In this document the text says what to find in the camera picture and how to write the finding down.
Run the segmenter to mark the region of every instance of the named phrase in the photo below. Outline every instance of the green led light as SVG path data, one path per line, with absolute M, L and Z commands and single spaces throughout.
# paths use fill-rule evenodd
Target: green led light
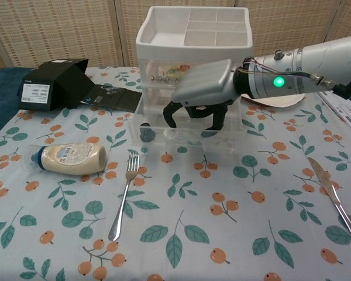
M 276 77 L 274 80 L 273 80 L 273 85 L 275 87 L 282 87 L 283 85 L 285 84 L 285 79 L 283 79 L 282 77 Z

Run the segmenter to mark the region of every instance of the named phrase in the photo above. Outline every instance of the fork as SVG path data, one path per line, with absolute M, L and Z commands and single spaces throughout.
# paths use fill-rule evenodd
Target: fork
M 119 206 L 118 213 L 113 222 L 112 228 L 109 231 L 108 238 L 111 241 L 116 241 L 119 238 L 121 233 L 121 225 L 122 225 L 122 215 L 123 215 L 123 206 L 125 205 L 126 195 L 128 193 L 130 182 L 136 177 L 136 174 L 139 170 L 139 154 L 137 152 L 130 153 L 128 168 L 126 169 L 126 187 L 123 192 L 121 204 Z

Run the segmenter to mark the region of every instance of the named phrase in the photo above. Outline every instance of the box label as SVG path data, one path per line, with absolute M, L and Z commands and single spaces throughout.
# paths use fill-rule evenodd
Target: box label
M 46 104 L 49 94 L 49 85 L 44 84 L 23 84 L 22 102 L 35 104 Z

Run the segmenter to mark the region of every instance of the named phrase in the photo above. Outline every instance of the table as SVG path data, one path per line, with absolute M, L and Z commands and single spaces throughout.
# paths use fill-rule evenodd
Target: table
M 137 68 L 87 75 L 140 90 Z M 242 109 L 248 134 L 231 155 L 132 146 L 126 112 L 20 110 L 0 131 L 0 280 L 351 280 L 351 237 L 306 158 L 351 215 L 351 129 L 317 95 Z M 85 141 L 107 149 L 103 172 L 21 168 L 28 144 Z M 141 168 L 110 242 L 131 149 Z

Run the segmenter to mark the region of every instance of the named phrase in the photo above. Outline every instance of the black box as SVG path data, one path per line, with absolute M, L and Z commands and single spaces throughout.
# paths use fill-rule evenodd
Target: black box
M 22 79 L 20 109 L 76 108 L 95 84 L 84 74 L 88 59 L 59 59 L 41 64 Z

